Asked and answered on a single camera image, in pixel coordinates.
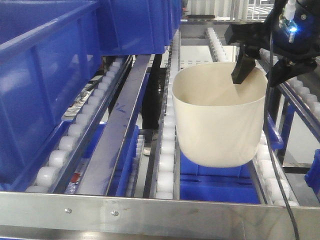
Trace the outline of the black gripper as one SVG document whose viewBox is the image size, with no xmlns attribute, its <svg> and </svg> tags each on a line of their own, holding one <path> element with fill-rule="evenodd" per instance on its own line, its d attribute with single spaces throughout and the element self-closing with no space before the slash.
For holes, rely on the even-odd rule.
<svg viewBox="0 0 320 240">
<path fill-rule="evenodd" d="M 260 49 L 283 57 L 267 73 L 269 86 L 312 72 L 320 55 L 320 2 L 277 0 L 264 22 L 235 22 L 224 34 L 227 44 L 239 43 L 239 54 L 231 73 L 234 84 L 242 84 L 255 68 Z"/>
</svg>

